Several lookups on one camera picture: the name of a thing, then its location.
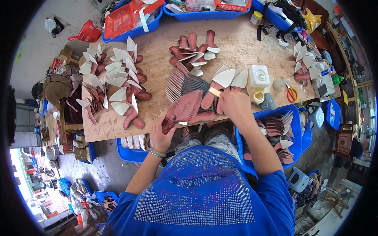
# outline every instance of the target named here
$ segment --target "sequined shirt pattern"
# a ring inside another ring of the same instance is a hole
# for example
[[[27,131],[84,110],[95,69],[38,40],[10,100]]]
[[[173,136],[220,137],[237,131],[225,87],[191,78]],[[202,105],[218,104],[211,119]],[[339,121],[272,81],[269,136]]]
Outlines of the sequined shirt pattern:
[[[196,226],[255,221],[249,188],[228,156],[191,149],[171,162],[141,193],[135,220]]]

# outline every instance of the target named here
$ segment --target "white plastic stool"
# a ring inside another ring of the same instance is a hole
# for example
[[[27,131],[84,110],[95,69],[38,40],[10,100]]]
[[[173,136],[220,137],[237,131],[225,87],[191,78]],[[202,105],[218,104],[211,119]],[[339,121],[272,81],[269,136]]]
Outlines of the white plastic stool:
[[[308,120],[314,123],[311,129],[317,130],[322,127],[324,122],[324,113],[321,107],[318,107],[313,113],[308,116]]]
[[[305,173],[303,173],[300,169],[294,167],[293,173],[291,174],[288,182],[289,187],[293,189],[297,193],[303,192],[303,190],[308,185],[310,181],[310,177],[308,177]]]

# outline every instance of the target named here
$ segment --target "yellow lid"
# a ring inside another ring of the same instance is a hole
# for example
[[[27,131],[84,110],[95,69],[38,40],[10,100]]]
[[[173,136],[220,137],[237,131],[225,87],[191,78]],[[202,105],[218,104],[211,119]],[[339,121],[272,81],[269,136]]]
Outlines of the yellow lid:
[[[258,11],[254,11],[253,14],[257,17],[257,18],[262,18],[262,14]]]

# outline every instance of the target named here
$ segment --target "orange scissors handle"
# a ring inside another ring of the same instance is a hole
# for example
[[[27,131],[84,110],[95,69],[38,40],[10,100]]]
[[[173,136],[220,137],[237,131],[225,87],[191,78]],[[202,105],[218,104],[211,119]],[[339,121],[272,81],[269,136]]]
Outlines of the orange scissors handle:
[[[295,103],[295,101],[298,99],[298,92],[295,88],[288,88],[286,89],[287,99],[291,103]]]

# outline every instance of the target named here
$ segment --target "scissors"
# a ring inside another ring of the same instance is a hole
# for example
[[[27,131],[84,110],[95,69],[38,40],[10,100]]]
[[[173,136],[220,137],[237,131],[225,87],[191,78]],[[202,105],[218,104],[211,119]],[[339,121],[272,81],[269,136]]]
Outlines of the scissors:
[[[287,99],[289,100],[289,102],[295,103],[295,101],[298,99],[297,90],[295,88],[290,87],[288,83],[286,84],[286,87],[287,87],[286,89]]]

